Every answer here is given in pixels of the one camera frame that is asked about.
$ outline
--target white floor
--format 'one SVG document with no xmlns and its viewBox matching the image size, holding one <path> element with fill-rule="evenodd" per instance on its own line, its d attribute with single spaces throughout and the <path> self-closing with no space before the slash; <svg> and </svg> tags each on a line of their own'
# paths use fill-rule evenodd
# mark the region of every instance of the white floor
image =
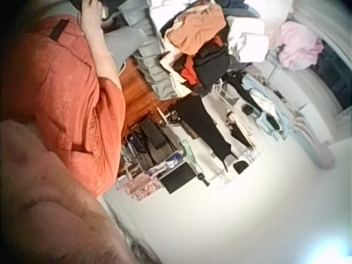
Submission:
<svg viewBox="0 0 352 264">
<path fill-rule="evenodd" d="M 194 179 L 141 202 L 114 188 L 105 199 L 165 264 L 337 263 L 351 255 L 351 141 L 333 150 L 320 171 L 288 138 L 221 190 Z"/>
</svg>

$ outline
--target gray pants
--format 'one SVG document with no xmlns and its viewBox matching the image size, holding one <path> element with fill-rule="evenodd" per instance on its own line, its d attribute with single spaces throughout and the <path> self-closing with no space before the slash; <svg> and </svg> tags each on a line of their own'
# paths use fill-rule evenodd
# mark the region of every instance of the gray pants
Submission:
<svg viewBox="0 0 352 264">
<path fill-rule="evenodd" d="M 69 1 L 31 0 L 18 17 L 15 28 L 21 30 L 40 19 L 60 14 L 72 15 L 76 18 L 78 10 Z M 114 59 L 118 72 L 124 61 L 141 47 L 145 40 L 144 31 L 132 27 L 122 27 L 105 34 L 106 46 Z"/>
</svg>

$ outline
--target wooden floor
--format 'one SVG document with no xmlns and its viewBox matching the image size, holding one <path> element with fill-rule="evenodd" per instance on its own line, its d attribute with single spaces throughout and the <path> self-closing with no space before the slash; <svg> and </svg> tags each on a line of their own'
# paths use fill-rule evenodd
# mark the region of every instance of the wooden floor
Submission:
<svg viewBox="0 0 352 264">
<path fill-rule="evenodd" d="M 160 121 L 161 116 L 157 107 L 165 112 L 176 100 L 160 101 L 150 85 L 141 74 L 132 58 L 127 60 L 127 67 L 120 76 L 122 91 L 126 100 L 126 117 L 122 131 L 122 137 L 128 135 L 128 127 L 151 113 L 154 121 Z"/>
</svg>

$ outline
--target skin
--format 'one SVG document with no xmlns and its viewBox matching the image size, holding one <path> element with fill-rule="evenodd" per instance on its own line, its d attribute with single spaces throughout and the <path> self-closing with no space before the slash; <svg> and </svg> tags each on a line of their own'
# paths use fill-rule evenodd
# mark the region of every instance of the skin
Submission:
<svg viewBox="0 0 352 264">
<path fill-rule="evenodd" d="M 101 4 L 83 0 L 80 26 L 99 77 L 120 89 L 100 28 Z M 100 203 L 25 126 L 1 123 L 2 242 L 23 263 L 136 263 Z M 114 261 L 94 261 L 110 250 Z"/>
</svg>

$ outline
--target orange shirt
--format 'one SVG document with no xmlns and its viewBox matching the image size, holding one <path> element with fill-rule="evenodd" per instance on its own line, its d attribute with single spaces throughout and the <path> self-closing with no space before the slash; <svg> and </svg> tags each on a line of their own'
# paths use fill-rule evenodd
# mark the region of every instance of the orange shirt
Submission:
<svg viewBox="0 0 352 264">
<path fill-rule="evenodd" d="M 69 23 L 57 42 L 48 36 Z M 125 117 L 122 91 L 96 76 L 76 18 L 54 16 L 4 44 L 2 119 L 35 118 L 46 148 L 96 196 L 116 179 Z"/>
</svg>

